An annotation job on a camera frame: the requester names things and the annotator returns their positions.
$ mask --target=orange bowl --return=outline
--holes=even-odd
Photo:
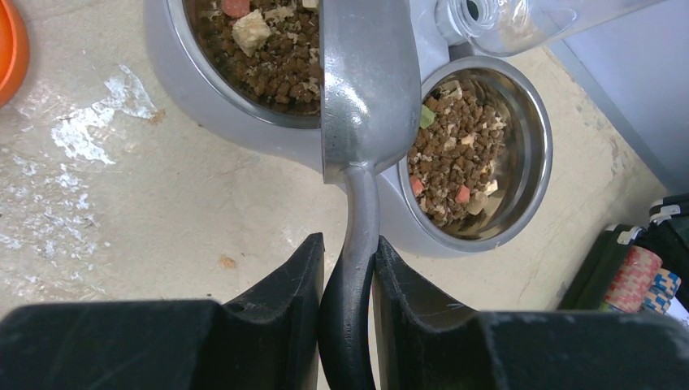
[[[0,107],[15,96],[28,69],[26,27],[11,0],[0,0]]]

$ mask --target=pink treat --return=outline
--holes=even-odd
[[[223,0],[220,8],[223,9],[225,15],[237,19],[247,16],[251,12],[249,0]]]
[[[454,201],[457,203],[467,203],[471,197],[471,192],[469,188],[464,184],[458,189],[457,196],[454,197]]]
[[[414,197],[419,196],[423,191],[423,183],[421,180],[416,176],[411,176],[409,182],[411,182],[411,190],[414,193]]]

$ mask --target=white wall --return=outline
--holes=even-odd
[[[551,46],[672,192],[689,192],[689,1],[667,0]]]

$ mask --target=stack of poker chips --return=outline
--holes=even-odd
[[[653,279],[651,288],[648,289],[645,297],[643,297],[641,309],[665,314],[670,308],[670,301],[674,294],[677,293],[680,284],[682,284],[682,281],[677,275],[661,268]]]
[[[650,250],[632,246],[599,310],[623,313],[639,311],[662,263],[661,258]]]

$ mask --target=green treat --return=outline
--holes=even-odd
[[[421,128],[427,128],[431,126],[433,122],[436,121],[436,113],[431,111],[430,108],[426,107],[425,104],[421,105],[421,123],[419,126]]]

